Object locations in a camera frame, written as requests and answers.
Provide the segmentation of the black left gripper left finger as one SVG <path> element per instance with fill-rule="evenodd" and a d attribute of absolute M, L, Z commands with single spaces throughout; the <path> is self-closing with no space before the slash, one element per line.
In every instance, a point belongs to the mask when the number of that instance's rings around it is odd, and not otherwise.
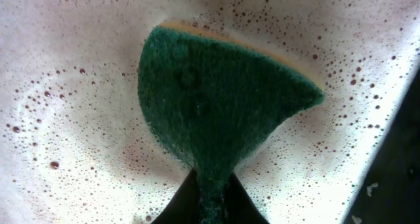
<path fill-rule="evenodd" d="M 200 218 L 200 188 L 192 169 L 152 224 L 195 224 Z"/>

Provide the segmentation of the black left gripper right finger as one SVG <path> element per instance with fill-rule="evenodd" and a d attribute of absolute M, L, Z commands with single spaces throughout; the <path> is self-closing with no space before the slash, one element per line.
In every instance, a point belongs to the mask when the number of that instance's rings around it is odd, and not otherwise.
<path fill-rule="evenodd" d="M 269 224 L 263 217 L 235 173 L 232 173 L 224 187 L 226 223 Z"/>

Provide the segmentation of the green scouring sponge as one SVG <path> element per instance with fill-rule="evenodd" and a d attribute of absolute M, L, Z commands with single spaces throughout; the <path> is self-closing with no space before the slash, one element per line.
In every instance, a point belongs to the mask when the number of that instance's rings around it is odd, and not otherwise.
<path fill-rule="evenodd" d="M 146 123 L 197 173 L 198 223 L 226 223 L 224 187 L 236 165 L 281 123 L 324 99 L 281 57 L 178 23 L 151 31 L 139 66 Z"/>

